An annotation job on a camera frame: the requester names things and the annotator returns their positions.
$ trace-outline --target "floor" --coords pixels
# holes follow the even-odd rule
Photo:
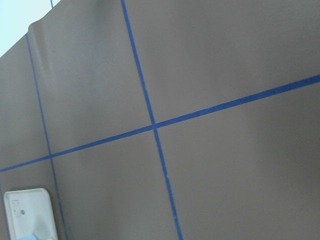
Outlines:
[[[318,240],[319,9],[61,1],[0,58],[1,198],[47,189],[59,240]]]

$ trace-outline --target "white tray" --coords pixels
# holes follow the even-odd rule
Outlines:
[[[58,240],[47,190],[8,191],[4,194],[4,205],[11,240],[30,235],[39,240]]]

